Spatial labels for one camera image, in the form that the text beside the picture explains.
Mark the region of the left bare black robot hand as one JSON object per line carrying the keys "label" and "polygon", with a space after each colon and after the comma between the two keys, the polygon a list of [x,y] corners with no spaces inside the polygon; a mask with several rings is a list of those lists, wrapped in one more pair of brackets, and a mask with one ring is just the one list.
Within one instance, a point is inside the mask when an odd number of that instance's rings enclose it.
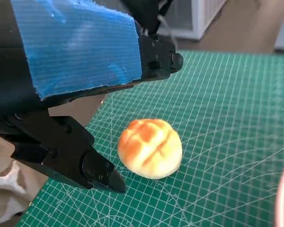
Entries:
{"label": "left bare black robot hand", "polygon": [[49,108],[178,72],[183,57],[157,33],[169,0],[0,0],[0,137],[12,158],[62,183],[125,193],[113,163],[70,116]]}

